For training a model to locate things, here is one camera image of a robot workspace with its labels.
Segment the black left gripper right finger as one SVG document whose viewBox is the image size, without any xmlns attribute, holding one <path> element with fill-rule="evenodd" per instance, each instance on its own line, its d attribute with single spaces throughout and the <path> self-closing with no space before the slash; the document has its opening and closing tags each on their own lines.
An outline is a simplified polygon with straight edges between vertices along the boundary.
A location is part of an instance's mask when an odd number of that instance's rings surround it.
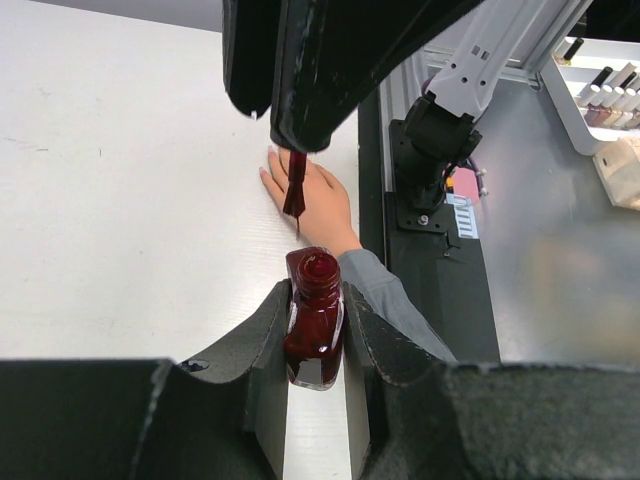
<svg viewBox="0 0 640 480">
<path fill-rule="evenodd" d="M 345 393 L 356 479 L 635 479 L 639 373 L 447 363 L 344 288 Z"/>
</svg>

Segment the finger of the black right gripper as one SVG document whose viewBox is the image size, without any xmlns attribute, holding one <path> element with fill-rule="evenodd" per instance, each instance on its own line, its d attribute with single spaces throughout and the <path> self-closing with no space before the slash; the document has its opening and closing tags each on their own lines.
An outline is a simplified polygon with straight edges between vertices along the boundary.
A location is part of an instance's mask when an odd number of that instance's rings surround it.
<svg viewBox="0 0 640 480">
<path fill-rule="evenodd" d="M 261 117 L 271 105 L 281 2 L 224 0 L 225 91 L 242 114 Z"/>
<path fill-rule="evenodd" d="M 278 24 L 271 138 L 326 149 L 382 80 L 475 1 L 284 1 Z"/>
</svg>

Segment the red nail polish bottle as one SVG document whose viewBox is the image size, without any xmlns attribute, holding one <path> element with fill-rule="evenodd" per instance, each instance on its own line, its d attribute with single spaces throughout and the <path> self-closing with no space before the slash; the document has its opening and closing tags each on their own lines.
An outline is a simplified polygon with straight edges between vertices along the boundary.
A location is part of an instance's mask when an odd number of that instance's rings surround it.
<svg viewBox="0 0 640 480">
<path fill-rule="evenodd" d="M 283 341 L 292 384 L 325 391 L 335 383 L 342 354 L 344 294 L 337 260 L 308 247 L 286 255 L 292 296 Z"/>
</svg>

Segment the nail polish brush cap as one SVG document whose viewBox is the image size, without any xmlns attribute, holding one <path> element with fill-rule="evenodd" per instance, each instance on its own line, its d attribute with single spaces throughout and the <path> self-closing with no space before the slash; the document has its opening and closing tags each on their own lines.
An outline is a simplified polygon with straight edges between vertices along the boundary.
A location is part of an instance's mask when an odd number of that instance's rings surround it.
<svg viewBox="0 0 640 480">
<path fill-rule="evenodd" d="M 291 151 L 289 156 L 288 189 L 286 192 L 283 213 L 296 222 L 296 237 L 300 235 L 300 216 L 305 211 L 303 184 L 306 174 L 307 155 Z"/>
</svg>

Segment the mannequin hand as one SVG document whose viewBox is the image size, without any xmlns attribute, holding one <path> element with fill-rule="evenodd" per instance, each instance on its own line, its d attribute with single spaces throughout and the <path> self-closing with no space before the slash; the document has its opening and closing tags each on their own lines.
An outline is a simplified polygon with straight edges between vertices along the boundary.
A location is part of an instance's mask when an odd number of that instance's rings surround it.
<svg viewBox="0 0 640 480">
<path fill-rule="evenodd" d="M 268 168 L 260 169 L 260 179 L 280 210 L 283 210 L 288 186 L 289 156 L 288 150 L 270 146 Z M 352 226 L 348 193 L 331 172 L 308 160 L 303 192 L 304 212 L 298 219 L 289 217 L 288 220 L 299 227 L 300 235 L 309 244 L 327 249 L 334 257 L 362 248 Z"/>
</svg>

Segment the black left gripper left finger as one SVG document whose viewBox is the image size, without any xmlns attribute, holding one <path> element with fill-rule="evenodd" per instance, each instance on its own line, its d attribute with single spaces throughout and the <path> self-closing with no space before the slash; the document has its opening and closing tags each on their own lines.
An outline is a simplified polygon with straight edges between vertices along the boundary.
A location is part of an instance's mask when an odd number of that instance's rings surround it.
<svg viewBox="0 0 640 480">
<path fill-rule="evenodd" d="M 279 479 L 291 296 L 191 358 L 5 360 L 5 479 Z"/>
</svg>

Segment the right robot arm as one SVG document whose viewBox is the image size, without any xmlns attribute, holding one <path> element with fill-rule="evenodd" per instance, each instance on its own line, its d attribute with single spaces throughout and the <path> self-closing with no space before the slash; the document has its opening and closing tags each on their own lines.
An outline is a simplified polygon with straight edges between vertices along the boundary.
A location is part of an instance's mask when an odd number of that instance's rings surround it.
<svg viewBox="0 0 640 480">
<path fill-rule="evenodd" d="M 457 22 L 447 63 L 401 126 L 409 149 L 397 170 L 410 206 L 433 212 L 444 178 L 478 145 L 475 124 L 511 60 L 528 70 L 587 8 L 584 1 L 226 1 L 224 87 L 244 115 L 270 118 L 287 151 L 284 178 L 266 176 L 283 213 L 305 209 L 306 168 L 334 131 L 402 62 Z"/>
</svg>

